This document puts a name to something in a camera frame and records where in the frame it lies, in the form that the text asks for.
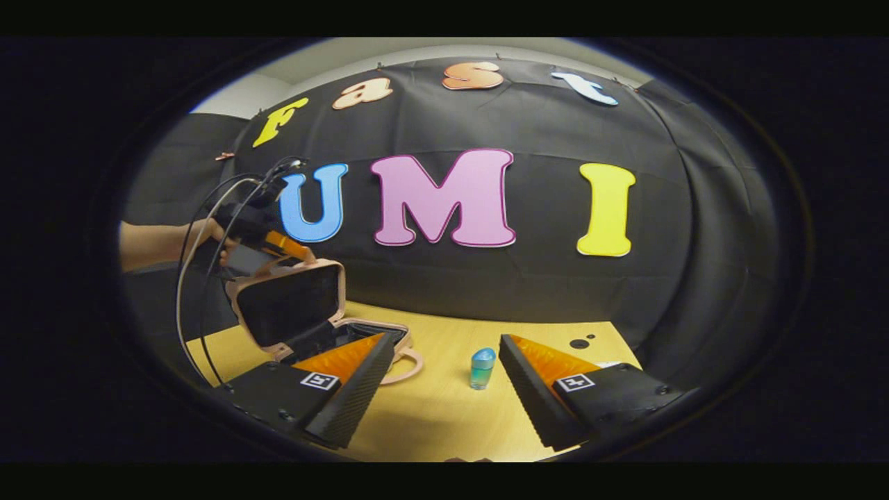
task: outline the small glass bottle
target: small glass bottle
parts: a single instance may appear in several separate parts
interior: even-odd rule
[[[484,348],[472,356],[472,369],[469,375],[469,386],[481,391],[488,386],[497,354],[490,347]]]

